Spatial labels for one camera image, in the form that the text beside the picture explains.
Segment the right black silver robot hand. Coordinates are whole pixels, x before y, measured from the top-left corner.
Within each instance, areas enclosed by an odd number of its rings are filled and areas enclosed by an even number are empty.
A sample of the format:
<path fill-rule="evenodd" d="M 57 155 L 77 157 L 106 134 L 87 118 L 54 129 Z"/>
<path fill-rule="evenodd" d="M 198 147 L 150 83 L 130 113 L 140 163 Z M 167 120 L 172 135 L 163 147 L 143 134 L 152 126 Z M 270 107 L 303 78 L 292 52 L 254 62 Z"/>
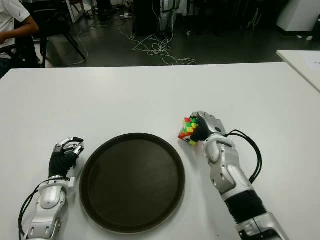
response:
<path fill-rule="evenodd" d="M 195 111 L 190 116 L 198 120 L 198 126 L 190 139 L 194 142 L 205 141 L 211 135 L 225 135 L 226 131 L 220 119 L 204 111 Z"/>

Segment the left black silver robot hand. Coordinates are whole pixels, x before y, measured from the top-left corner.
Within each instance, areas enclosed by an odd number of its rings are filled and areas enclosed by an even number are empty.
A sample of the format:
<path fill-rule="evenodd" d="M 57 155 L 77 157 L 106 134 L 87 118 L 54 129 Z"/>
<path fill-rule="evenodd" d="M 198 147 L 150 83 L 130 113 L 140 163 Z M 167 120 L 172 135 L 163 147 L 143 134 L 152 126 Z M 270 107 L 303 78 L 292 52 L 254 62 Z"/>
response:
<path fill-rule="evenodd" d="M 77 165 L 77 160 L 84 149 L 84 140 L 79 137 L 67 137 L 58 142 L 50 157 L 48 177 L 66 178 L 69 170 Z"/>

